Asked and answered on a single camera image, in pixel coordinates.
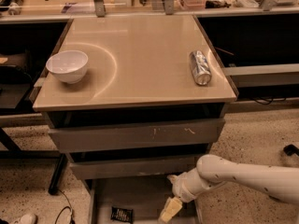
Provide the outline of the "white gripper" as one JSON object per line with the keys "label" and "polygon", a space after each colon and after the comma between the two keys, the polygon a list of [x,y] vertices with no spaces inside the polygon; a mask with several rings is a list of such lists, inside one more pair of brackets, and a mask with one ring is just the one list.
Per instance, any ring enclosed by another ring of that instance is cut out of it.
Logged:
{"label": "white gripper", "polygon": [[172,184],[172,192],[175,197],[167,199],[158,218],[160,223],[168,223],[180,211],[182,203],[189,203],[196,199],[196,196],[186,187],[186,172],[180,175],[168,175],[167,179]]}

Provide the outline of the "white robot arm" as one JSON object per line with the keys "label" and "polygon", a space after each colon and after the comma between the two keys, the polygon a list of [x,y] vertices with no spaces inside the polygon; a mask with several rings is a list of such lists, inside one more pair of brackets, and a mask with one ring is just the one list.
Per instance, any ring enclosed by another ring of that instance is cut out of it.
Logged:
{"label": "white robot arm", "polygon": [[190,171],[167,178],[174,196],[167,199],[158,218],[162,224],[167,224],[183,203],[189,203],[225,182],[235,182],[281,202],[299,205],[298,168],[237,163],[207,154]]}

